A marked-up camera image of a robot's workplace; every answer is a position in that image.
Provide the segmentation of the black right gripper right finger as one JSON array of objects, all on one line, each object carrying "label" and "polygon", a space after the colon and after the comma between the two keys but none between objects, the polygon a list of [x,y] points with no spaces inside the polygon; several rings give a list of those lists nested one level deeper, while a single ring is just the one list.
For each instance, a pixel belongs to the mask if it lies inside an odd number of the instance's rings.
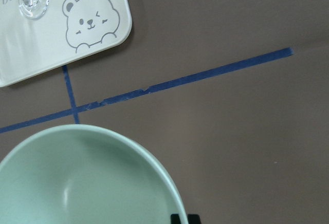
[{"label": "black right gripper right finger", "polygon": [[188,214],[189,224],[200,224],[200,216],[198,214]]}]

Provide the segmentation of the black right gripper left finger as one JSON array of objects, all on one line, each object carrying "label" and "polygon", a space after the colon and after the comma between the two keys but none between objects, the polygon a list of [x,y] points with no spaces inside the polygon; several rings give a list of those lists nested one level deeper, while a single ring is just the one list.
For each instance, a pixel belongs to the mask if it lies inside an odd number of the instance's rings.
[{"label": "black right gripper left finger", "polygon": [[181,224],[181,220],[180,220],[179,214],[171,214],[171,216],[170,216],[170,222],[171,222],[171,224]]}]

